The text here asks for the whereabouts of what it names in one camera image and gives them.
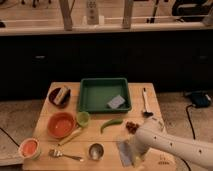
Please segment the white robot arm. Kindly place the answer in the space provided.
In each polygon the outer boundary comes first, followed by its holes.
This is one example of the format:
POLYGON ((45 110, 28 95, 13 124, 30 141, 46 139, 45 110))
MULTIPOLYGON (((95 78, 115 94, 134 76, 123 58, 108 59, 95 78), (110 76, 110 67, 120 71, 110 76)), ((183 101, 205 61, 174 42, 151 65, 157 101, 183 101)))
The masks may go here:
POLYGON ((159 118, 147 118, 132 137, 132 146, 140 154, 154 148, 213 171, 213 143, 181 138, 163 129, 164 124, 159 118))

